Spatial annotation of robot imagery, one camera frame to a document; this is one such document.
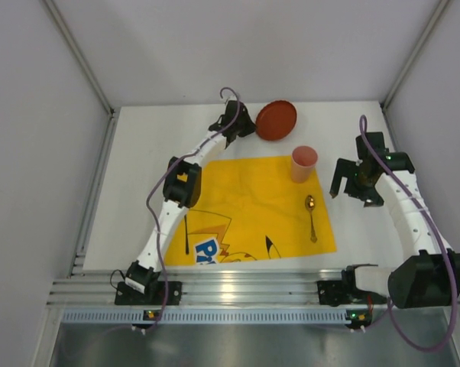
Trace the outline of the red round plate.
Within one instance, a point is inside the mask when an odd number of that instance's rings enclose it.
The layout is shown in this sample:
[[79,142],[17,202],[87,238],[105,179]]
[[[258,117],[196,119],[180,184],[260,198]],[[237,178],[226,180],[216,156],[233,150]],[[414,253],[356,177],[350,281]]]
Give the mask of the red round plate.
[[265,141],[279,141],[292,132],[296,121],[296,107],[291,102],[273,101],[258,113],[255,121],[256,134]]

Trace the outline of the pink plastic cup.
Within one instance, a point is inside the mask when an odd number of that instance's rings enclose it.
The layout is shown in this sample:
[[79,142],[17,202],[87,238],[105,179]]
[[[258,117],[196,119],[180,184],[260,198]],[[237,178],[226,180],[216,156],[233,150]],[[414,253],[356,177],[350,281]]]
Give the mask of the pink plastic cup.
[[310,146],[296,147],[291,154],[290,176],[295,183],[304,183],[308,180],[318,161],[317,152]]

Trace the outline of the gold metal spoon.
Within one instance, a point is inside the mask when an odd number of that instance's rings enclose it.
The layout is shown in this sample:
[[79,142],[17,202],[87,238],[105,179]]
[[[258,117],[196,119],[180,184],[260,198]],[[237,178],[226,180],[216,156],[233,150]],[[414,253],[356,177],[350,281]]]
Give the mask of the gold metal spoon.
[[308,195],[305,199],[305,207],[307,212],[309,213],[309,220],[310,220],[310,240],[313,243],[317,242],[317,235],[316,235],[316,229],[314,226],[314,221],[313,221],[313,210],[315,209],[315,200],[312,195]]

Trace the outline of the yellow printed cloth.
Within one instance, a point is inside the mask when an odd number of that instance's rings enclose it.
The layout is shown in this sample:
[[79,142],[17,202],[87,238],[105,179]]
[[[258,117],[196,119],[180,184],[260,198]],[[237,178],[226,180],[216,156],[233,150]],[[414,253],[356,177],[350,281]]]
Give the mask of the yellow printed cloth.
[[[164,262],[169,266],[279,260],[335,252],[332,226],[319,177],[290,177],[287,156],[213,161],[202,171],[202,192],[187,213],[190,253],[183,220]],[[315,200],[317,242],[310,240],[305,199]]]

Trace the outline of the blue plastic fork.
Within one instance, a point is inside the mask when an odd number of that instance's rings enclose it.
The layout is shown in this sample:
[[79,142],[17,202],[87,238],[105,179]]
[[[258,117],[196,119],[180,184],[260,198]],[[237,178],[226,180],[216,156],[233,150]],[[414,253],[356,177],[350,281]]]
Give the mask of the blue plastic fork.
[[188,236],[187,215],[184,216],[183,222],[184,222],[184,234],[185,234],[185,254],[188,255],[190,253],[190,244],[189,244],[189,236]]

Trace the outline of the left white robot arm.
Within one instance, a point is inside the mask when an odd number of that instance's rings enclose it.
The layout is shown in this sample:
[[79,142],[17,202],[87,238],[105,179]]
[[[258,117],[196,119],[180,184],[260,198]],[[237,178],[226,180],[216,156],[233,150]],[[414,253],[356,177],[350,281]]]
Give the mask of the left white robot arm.
[[202,190],[202,169],[216,159],[236,138],[255,132],[248,109],[237,99],[227,101],[225,112],[208,127],[205,137],[189,153],[170,159],[167,170],[149,195],[162,188],[163,204],[154,217],[154,229],[137,259],[125,275],[125,283],[135,291],[152,295],[164,270],[163,257],[174,233],[194,207]]

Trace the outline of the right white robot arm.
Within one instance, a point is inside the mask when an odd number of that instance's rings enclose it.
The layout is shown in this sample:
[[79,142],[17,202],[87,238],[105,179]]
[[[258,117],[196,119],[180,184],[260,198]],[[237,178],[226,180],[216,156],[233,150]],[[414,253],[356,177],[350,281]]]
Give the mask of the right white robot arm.
[[338,159],[330,195],[345,193],[366,207],[387,207],[403,259],[392,268],[349,265],[343,281],[352,291],[388,297],[400,309],[444,307],[460,293],[460,253],[428,224],[429,209],[417,185],[415,168],[405,152],[392,152],[380,132],[355,139],[358,162]]

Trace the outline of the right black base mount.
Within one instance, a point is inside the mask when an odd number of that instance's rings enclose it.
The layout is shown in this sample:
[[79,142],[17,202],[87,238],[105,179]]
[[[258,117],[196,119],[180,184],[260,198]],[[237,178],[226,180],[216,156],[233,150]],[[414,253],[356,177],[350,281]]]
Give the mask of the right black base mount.
[[349,304],[386,304],[387,298],[370,291],[356,288],[347,281],[329,280],[317,283],[319,303],[331,307]]

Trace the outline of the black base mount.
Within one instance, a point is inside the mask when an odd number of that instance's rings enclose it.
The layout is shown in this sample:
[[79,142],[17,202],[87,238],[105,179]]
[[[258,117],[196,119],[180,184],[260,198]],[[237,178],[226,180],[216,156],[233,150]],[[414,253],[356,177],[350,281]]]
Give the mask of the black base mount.
[[329,280],[317,283],[319,303],[331,307],[349,304],[386,304],[387,298],[370,291],[356,288],[347,281]]
[[[177,306],[180,304],[183,284],[179,281],[168,282],[168,294],[166,305]],[[117,284],[115,305],[117,306],[161,306],[165,297],[165,284],[163,281],[156,282],[156,291],[153,295],[142,294],[129,287],[125,282]]]

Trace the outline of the right aluminium corner post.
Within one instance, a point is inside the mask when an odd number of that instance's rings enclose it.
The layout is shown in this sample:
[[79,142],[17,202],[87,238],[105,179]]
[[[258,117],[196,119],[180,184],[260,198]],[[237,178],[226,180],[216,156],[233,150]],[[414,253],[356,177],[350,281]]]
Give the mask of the right aluminium corner post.
[[389,87],[386,96],[382,99],[380,106],[381,111],[386,113],[391,103],[394,101],[398,94],[401,86],[406,82],[412,69],[415,67],[418,59],[421,57],[426,45],[429,40],[435,34],[437,27],[444,18],[445,14],[449,10],[453,0],[441,0],[437,1],[436,6],[432,10],[431,15],[428,17],[426,24],[423,26],[418,38],[416,39],[413,47],[407,54],[405,61],[403,62],[400,71],[395,76],[394,81]]

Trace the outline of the aluminium corner post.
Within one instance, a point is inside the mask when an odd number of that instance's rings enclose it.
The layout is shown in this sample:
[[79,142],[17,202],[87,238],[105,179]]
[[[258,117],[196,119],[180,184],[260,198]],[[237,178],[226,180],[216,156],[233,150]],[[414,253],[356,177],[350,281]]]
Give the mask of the aluminium corner post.
[[453,0],[441,0],[437,1],[436,6],[432,10],[431,15],[428,17],[426,24],[423,26],[418,38],[416,39],[413,47],[407,54],[405,61],[403,62],[400,71],[395,76],[394,81],[389,87],[386,96],[382,99],[380,106],[381,111],[386,113],[391,103],[394,101],[398,94],[401,86],[406,82],[412,69],[415,67],[418,59],[421,57],[426,45],[429,40],[435,34],[437,27],[444,18],[445,14],[449,10]]
[[63,38],[63,41],[73,56],[74,60],[76,61],[81,74],[85,77],[103,110],[107,113],[107,115],[113,115],[115,113],[115,109],[112,107],[112,104],[109,102],[109,99],[102,90],[98,78],[89,65],[89,61],[86,59],[86,56],[84,55],[70,26],[67,24],[66,19],[58,8],[56,2],[53,0],[40,0],[40,3],[53,22],[54,27]]

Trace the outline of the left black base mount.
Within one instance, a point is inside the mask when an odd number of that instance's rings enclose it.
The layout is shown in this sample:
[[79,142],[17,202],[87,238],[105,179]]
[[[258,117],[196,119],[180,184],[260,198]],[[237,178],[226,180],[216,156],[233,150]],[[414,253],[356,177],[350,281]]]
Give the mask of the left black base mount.
[[[180,304],[183,284],[179,281],[168,282],[168,294],[166,305],[177,306]],[[129,287],[125,282],[117,284],[115,305],[117,306],[161,306],[165,297],[165,284],[163,281],[156,282],[156,291],[153,295],[142,294]]]

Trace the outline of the left aluminium corner post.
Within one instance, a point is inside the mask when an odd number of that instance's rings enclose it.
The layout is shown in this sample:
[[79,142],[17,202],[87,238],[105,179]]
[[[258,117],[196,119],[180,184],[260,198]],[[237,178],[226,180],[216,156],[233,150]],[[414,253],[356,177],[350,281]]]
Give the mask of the left aluminium corner post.
[[53,0],[40,0],[40,3],[53,22],[54,27],[63,38],[63,41],[73,56],[74,60],[76,61],[81,74],[85,77],[103,110],[107,113],[107,115],[113,115],[115,113],[115,109],[112,107],[112,104],[109,102],[109,99],[102,90],[98,78],[89,65],[89,61],[86,59],[86,56],[84,55],[70,26],[67,24],[66,19],[58,8],[56,2]]

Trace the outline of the aluminium mounting rail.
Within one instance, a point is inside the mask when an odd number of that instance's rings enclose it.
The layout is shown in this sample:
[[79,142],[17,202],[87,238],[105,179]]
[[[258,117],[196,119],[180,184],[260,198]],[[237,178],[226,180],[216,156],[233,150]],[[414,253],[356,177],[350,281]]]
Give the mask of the aluminium mounting rail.
[[[170,281],[182,283],[183,306],[311,306],[319,303],[319,281],[338,281],[339,270],[321,271],[176,271]],[[53,281],[47,305],[111,306],[119,274],[84,273]]]

